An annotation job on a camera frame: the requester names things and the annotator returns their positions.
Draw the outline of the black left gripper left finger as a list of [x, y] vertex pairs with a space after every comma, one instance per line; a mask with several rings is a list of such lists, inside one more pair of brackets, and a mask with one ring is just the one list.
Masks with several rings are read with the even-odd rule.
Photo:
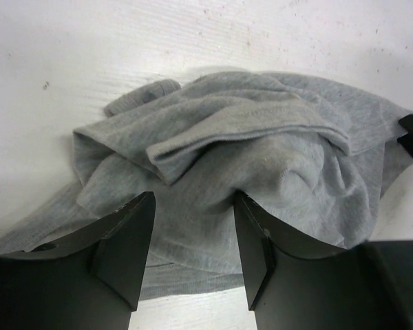
[[0, 255], [0, 329], [127, 329], [155, 209], [145, 192], [71, 234]]

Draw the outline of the grey tank top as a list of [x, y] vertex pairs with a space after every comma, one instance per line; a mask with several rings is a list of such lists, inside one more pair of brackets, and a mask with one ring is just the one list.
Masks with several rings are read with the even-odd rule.
[[412, 164], [397, 143], [410, 111], [333, 80], [270, 72], [145, 85], [73, 132], [77, 181], [0, 236], [31, 250], [145, 191], [156, 214], [140, 297], [243, 284], [233, 195], [341, 248], [366, 240], [379, 201]]

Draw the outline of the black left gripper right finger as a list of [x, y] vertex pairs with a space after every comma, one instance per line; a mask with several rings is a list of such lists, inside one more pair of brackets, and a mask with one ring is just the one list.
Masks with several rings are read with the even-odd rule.
[[413, 241], [319, 241], [242, 192], [234, 217], [258, 329], [413, 329]]

